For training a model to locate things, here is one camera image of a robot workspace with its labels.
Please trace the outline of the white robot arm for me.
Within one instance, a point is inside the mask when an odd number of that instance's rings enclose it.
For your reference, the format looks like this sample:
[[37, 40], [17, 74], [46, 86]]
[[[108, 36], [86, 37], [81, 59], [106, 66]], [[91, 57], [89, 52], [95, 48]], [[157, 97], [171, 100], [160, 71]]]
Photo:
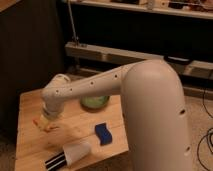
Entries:
[[71, 81], [58, 74], [42, 90], [37, 125], [48, 130], [68, 100], [118, 95], [134, 171], [193, 171], [181, 81], [163, 60], [123, 65]]

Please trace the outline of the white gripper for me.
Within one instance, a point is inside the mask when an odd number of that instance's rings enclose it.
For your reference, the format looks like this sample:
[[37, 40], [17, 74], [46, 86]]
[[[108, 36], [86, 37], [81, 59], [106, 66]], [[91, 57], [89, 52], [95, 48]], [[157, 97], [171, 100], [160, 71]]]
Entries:
[[[49, 111], [46, 107], [42, 108], [42, 115], [37, 119], [37, 126], [40, 129], [45, 129], [48, 120], [56, 120], [59, 117], [60, 113], [58, 111]], [[54, 122], [49, 122], [47, 125], [47, 131], [53, 131], [59, 129], [60, 126]]]

